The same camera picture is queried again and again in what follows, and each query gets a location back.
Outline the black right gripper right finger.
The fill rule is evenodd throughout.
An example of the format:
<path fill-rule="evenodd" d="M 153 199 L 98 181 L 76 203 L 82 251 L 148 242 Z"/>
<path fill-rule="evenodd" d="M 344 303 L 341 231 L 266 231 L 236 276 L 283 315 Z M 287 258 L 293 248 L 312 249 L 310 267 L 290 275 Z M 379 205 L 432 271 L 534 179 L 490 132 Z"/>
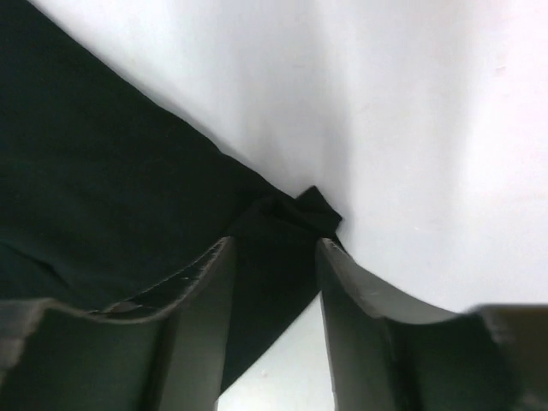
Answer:
<path fill-rule="evenodd" d="M 325 340 L 339 410 L 544 410 L 547 308 L 453 313 L 316 249 Z"/>

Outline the black t-shirt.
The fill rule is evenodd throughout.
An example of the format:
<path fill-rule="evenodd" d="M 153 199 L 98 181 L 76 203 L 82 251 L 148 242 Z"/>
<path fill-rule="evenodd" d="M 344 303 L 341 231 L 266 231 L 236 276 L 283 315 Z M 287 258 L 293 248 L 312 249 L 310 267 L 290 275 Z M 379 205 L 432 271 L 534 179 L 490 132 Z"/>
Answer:
<path fill-rule="evenodd" d="M 167 301 L 225 236 L 238 272 L 223 387 L 318 293 L 341 221 L 154 104 L 26 1 L 1 4 L 1 296 L 100 313 Z"/>

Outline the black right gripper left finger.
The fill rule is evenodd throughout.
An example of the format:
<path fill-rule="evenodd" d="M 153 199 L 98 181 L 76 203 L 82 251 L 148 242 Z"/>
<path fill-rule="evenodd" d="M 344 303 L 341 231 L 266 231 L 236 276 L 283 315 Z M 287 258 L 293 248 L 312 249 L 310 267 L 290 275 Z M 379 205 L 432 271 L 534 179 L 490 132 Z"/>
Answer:
<path fill-rule="evenodd" d="M 235 243 L 226 237 L 107 313 L 2 301 L 2 409 L 215 409 L 234 277 Z"/>

